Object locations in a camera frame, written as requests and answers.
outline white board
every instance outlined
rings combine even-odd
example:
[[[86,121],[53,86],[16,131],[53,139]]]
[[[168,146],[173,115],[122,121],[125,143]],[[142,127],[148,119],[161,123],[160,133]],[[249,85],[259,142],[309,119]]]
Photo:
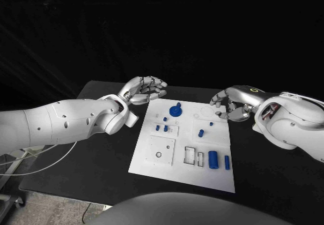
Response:
[[[181,103],[183,114],[173,117],[168,110],[177,102]],[[129,173],[235,193],[227,121],[214,115],[216,111],[224,112],[224,106],[216,108],[209,104],[168,99],[150,102]],[[204,130],[203,137],[197,136],[200,129]],[[194,148],[194,164],[184,163],[184,158],[188,157],[187,162],[191,162],[193,157],[193,151],[187,151],[186,156],[186,147]],[[217,152],[219,169],[209,168],[209,151]],[[230,170],[224,169],[224,156],[229,156]]]

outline floor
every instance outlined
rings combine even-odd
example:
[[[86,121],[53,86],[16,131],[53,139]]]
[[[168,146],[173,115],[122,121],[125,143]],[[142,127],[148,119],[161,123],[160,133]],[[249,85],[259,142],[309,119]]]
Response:
[[[10,156],[6,158],[0,156],[0,163],[8,160],[11,160]],[[26,173],[33,161],[33,157],[26,159],[16,173]],[[1,194],[17,195],[24,200],[24,207],[11,208],[1,225],[82,225],[82,220],[86,223],[109,208],[109,206],[89,204],[63,197],[24,192],[19,190],[21,179],[21,176],[11,177],[0,191]]]

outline white cable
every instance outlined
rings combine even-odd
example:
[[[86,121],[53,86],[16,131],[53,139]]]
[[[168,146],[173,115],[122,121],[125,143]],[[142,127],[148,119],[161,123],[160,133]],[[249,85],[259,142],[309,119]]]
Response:
[[[37,172],[40,172],[42,170],[46,170],[50,166],[53,166],[53,165],[65,158],[65,156],[69,154],[70,150],[69,150],[68,153],[63,155],[63,157],[62,157],[53,164],[50,164],[47,167],[44,167],[43,169],[40,169],[40,170],[37,170],[37,171],[33,171],[33,172],[29,172],[29,173],[23,173],[23,174],[0,174],[0,176],[23,176],[23,175],[29,175],[29,174],[37,173]]]
[[[27,159],[27,158],[30,158],[30,157],[39,155],[39,154],[44,153],[47,150],[50,150],[55,146],[57,146],[57,145],[53,145],[50,148],[44,149],[44,150],[40,151],[39,153],[34,153],[33,155],[26,156],[26,157],[23,157],[23,158],[19,158],[19,159],[16,159],[16,160],[13,160],[13,161],[10,161],[10,162],[1,163],[0,165],[6,165],[6,164],[8,164],[8,163],[13,163],[13,162],[16,162],[16,161],[19,161],[19,160]]]

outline blue object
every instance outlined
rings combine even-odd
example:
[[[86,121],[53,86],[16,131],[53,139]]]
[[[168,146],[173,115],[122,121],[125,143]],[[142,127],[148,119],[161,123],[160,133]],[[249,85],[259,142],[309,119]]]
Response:
[[[217,169],[217,152],[216,151],[207,152],[207,161],[209,161],[209,168]]]
[[[197,136],[203,137],[203,135],[204,135],[204,130],[200,130]]]
[[[229,156],[224,156],[224,169],[229,170]]]
[[[181,107],[181,104],[180,104],[180,102],[178,102],[177,105],[173,106],[173,107],[170,108],[170,115],[171,115],[173,117],[178,117],[178,116],[181,115],[183,110],[181,110],[180,107]]]

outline robotic hand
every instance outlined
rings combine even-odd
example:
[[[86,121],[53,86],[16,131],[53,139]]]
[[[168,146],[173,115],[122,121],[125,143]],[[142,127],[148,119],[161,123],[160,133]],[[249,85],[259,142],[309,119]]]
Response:
[[[98,100],[70,99],[27,110],[0,112],[0,155],[37,145],[57,145],[88,139],[96,133],[114,134],[138,116],[128,105],[141,105],[165,95],[167,83],[155,77],[135,77],[118,96]]]
[[[226,97],[229,112],[216,112],[222,119],[245,121],[255,113],[253,130],[281,148],[299,147],[324,162],[324,102],[288,92],[271,94],[235,85],[213,96],[210,105],[219,108]],[[236,108],[235,102],[243,103],[243,107]]]

